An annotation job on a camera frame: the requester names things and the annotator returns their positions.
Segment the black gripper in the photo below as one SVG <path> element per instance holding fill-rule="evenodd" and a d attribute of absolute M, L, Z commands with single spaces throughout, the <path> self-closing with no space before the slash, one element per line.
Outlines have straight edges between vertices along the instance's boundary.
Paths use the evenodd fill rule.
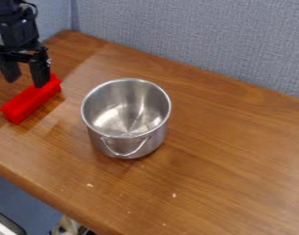
<path fill-rule="evenodd" d="M 29 64 L 34 88 L 50 80 L 50 59 L 38 42 L 37 9 L 0 8 L 0 72 L 13 83 L 21 76 L 17 62 Z"/>

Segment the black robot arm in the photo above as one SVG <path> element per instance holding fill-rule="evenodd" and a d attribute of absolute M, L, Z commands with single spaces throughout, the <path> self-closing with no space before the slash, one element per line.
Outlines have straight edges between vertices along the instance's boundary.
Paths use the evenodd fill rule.
<path fill-rule="evenodd" d="M 25 0 L 0 0 L 0 72 L 13 83 L 29 65 L 36 88 L 50 80 L 48 47 L 38 41 L 37 6 Z"/>

